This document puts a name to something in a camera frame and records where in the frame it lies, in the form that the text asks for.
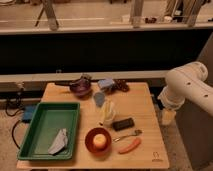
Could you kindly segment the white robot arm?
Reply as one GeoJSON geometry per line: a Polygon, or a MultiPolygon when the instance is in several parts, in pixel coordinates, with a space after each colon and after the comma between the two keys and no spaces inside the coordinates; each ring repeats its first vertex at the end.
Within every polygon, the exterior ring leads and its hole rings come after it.
{"type": "Polygon", "coordinates": [[[213,87],[207,85],[208,69],[201,62],[190,62],[167,72],[166,86],[158,99],[163,105],[162,124],[169,125],[176,111],[188,99],[213,116],[213,87]]]}

